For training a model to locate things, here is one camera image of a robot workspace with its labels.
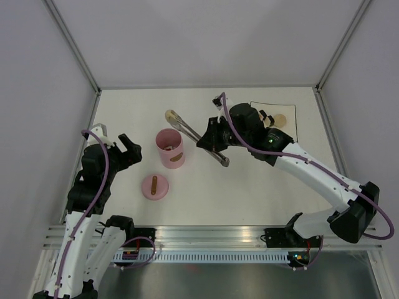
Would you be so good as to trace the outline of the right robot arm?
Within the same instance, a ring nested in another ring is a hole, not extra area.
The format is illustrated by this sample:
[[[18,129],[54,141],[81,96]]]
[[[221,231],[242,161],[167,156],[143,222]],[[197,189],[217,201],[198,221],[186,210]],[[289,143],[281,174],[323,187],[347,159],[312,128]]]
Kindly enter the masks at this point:
[[[276,127],[266,127],[273,118],[248,103],[230,108],[230,120],[224,115],[208,120],[205,134],[196,145],[220,153],[229,146],[243,146],[251,155],[272,167],[285,171],[320,194],[330,209],[295,214],[285,226],[288,244],[298,246],[306,239],[334,233],[356,244],[377,213],[370,205],[377,203],[379,188],[371,182],[356,183],[313,160],[292,137]]]

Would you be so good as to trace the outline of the round beige bun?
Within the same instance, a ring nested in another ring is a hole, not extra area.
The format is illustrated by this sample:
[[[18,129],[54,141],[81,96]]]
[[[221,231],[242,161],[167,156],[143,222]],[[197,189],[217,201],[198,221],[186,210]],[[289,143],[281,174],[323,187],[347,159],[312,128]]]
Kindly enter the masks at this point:
[[[165,119],[170,124],[177,122],[176,115],[175,115],[175,112],[173,110],[167,110],[165,112]]]

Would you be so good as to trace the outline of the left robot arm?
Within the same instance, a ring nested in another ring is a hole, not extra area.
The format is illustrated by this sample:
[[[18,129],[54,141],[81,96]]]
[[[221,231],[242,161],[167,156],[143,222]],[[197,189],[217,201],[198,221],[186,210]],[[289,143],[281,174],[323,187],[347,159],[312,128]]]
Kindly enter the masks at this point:
[[[119,135],[125,151],[104,136],[82,132],[94,143],[84,149],[82,169],[77,173],[67,196],[65,232],[59,257],[50,280],[34,298],[97,298],[100,282],[113,256],[121,246],[136,239],[133,219],[111,216],[105,223],[100,241],[90,250],[92,237],[111,195],[116,174],[142,160],[141,146],[125,134]]]

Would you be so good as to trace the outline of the metal tongs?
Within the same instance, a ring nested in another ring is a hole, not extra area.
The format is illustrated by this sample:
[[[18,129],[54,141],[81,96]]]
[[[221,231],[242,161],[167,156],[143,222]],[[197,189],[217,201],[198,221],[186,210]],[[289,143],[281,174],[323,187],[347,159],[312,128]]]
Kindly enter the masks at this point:
[[[176,115],[176,123],[170,124],[174,129],[186,135],[190,140],[197,143],[200,140],[200,135],[192,129],[180,116],[175,112]],[[230,160],[225,155],[221,153],[215,153],[208,150],[205,150],[210,156],[212,156],[220,165],[227,168],[229,166]]]

